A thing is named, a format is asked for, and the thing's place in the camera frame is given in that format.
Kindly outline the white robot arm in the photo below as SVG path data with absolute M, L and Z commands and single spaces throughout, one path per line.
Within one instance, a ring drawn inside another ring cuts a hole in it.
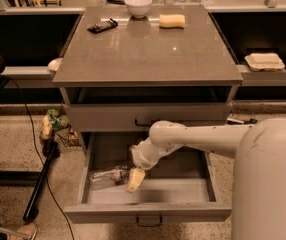
M 131 147 L 133 163 L 149 170 L 182 147 L 234 160 L 231 240 L 286 240 L 286 118 L 196 127 L 159 121 Z

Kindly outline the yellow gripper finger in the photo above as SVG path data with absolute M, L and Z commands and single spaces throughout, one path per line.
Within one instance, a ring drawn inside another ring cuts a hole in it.
M 145 178 L 145 171 L 142 168 L 132 168 L 129 173 L 129 180 L 127 184 L 127 191 L 135 192 Z

